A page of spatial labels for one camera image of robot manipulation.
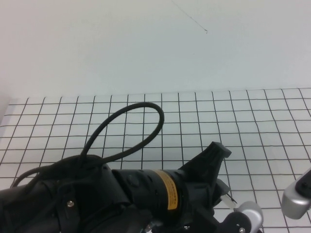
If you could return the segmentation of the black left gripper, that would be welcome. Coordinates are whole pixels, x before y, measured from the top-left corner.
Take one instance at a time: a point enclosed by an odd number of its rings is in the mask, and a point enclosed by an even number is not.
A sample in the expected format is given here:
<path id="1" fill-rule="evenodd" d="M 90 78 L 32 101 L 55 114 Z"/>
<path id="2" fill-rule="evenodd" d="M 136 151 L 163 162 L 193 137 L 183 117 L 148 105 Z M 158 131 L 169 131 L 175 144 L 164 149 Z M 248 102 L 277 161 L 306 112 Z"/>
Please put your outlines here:
<path id="1" fill-rule="evenodd" d="M 219 222 L 214 218 L 214 207 L 227 195 L 230 188 L 218 179 L 223 160 L 231 151 L 219 142 L 211 144 L 200 154 L 178 169 L 183 181 L 183 215 L 181 222 L 191 233 L 216 233 Z"/>

